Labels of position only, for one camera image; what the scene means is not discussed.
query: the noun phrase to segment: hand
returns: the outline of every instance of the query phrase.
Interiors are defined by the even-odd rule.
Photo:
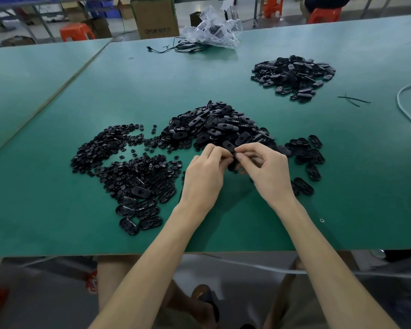
[[[193,157],[186,170],[181,206],[198,210],[196,214],[202,216],[202,221],[215,205],[225,169],[232,161],[230,151],[213,144],[208,144],[200,156]]]
[[[241,174],[248,173],[259,194],[274,210],[279,210],[289,201],[295,200],[290,184],[287,157],[260,143],[238,146],[236,159],[243,167]]]

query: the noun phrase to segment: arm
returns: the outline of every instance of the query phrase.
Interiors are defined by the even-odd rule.
[[[222,188],[231,153],[209,144],[186,170],[184,190],[164,228],[128,272],[90,325],[100,328],[151,328],[181,256]]]
[[[286,156],[260,143],[236,148],[242,173],[274,209],[294,243],[331,329],[398,329],[312,223],[290,184]]]

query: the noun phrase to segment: red stool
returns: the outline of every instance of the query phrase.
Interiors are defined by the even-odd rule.
[[[95,36],[90,27],[84,23],[72,23],[60,29],[61,38],[67,42],[67,38],[73,41],[94,39]]]
[[[277,0],[267,0],[266,4],[262,6],[265,18],[270,18],[272,14],[276,13],[276,11],[278,11],[280,16],[282,16],[283,0],[280,0],[280,3],[277,3]]]
[[[308,24],[331,23],[340,19],[341,8],[337,9],[319,9],[316,8],[308,19]]]

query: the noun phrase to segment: green table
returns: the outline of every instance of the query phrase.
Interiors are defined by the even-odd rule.
[[[398,90],[411,83],[411,16],[253,30],[243,32],[236,50],[146,49],[171,40],[110,44],[0,151],[0,257],[143,252],[160,229],[128,236],[118,227],[115,200],[97,178],[72,174],[70,159],[107,126],[140,123],[150,136],[153,124],[161,131],[172,116],[210,99],[245,112],[277,143],[318,135],[323,180],[310,182],[315,195],[299,200],[336,249],[411,248],[411,124],[395,104]],[[304,105],[249,79],[253,64],[291,54],[337,69]],[[345,92],[372,103],[356,107],[336,98]],[[411,90],[402,102],[411,111]],[[136,149],[141,154],[143,147]],[[129,150],[120,154],[130,159]],[[179,155],[186,166],[194,154],[178,150],[170,157]],[[290,173],[309,179],[293,159]],[[165,219],[177,204],[180,179],[176,186],[161,206]],[[293,245],[279,219],[249,178],[233,173],[226,173],[217,204],[187,247],[288,249]]]
[[[0,145],[108,41],[0,48]]]

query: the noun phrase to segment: clear plastic bag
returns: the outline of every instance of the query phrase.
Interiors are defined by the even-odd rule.
[[[199,15],[202,22],[198,27],[185,26],[181,36],[189,42],[235,49],[239,46],[237,35],[242,31],[241,20],[220,18],[211,5]]]

